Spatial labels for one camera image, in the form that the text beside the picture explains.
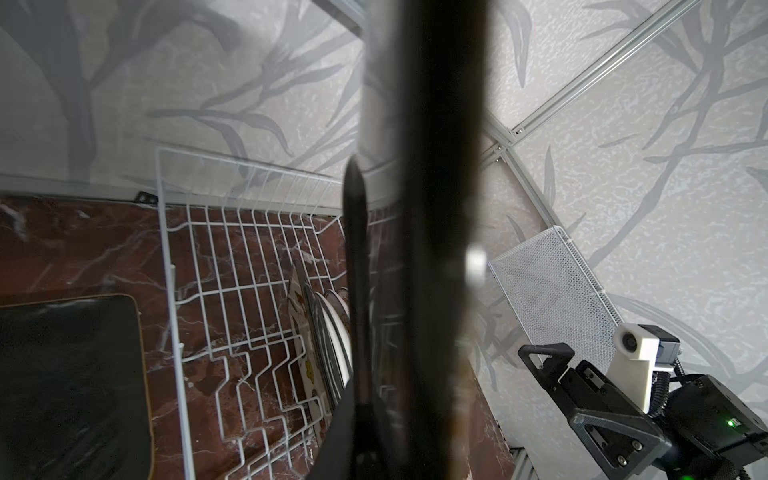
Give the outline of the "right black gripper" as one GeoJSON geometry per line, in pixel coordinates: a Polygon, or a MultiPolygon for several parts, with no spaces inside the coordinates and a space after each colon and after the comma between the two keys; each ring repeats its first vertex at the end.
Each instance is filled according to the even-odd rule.
{"type": "Polygon", "coordinates": [[[518,350],[543,389],[557,386],[557,406],[607,478],[628,479],[643,472],[670,450],[669,436],[585,362],[577,369],[569,367],[574,355],[562,342],[528,344],[518,350]],[[544,357],[539,367],[533,355],[544,357]]]}

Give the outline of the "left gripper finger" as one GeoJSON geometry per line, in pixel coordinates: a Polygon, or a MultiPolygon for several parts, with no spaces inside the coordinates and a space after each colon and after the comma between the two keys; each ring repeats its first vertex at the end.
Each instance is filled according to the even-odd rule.
{"type": "Polygon", "coordinates": [[[308,474],[310,479],[371,479],[375,469],[367,213],[365,183],[353,157],[347,164],[343,182],[353,374],[308,474]]]}

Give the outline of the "black square plate yellow rim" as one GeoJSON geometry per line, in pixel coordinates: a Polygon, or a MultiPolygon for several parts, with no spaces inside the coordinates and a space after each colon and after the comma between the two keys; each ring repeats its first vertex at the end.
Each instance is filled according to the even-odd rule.
{"type": "Polygon", "coordinates": [[[153,469],[135,299],[2,307],[2,478],[149,479],[153,469]]]}

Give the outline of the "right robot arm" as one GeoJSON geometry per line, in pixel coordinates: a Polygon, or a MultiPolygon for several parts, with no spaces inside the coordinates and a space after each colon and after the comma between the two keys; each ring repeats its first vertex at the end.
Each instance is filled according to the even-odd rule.
{"type": "Polygon", "coordinates": [[[565,343],[524,345],[518,355],[610,479],[650,466],[670,479],[744,479],[767,456],[766,424],[711,375],[675,376],[679,388],[651,415],[588,361],[570,367],[565,343]]]}

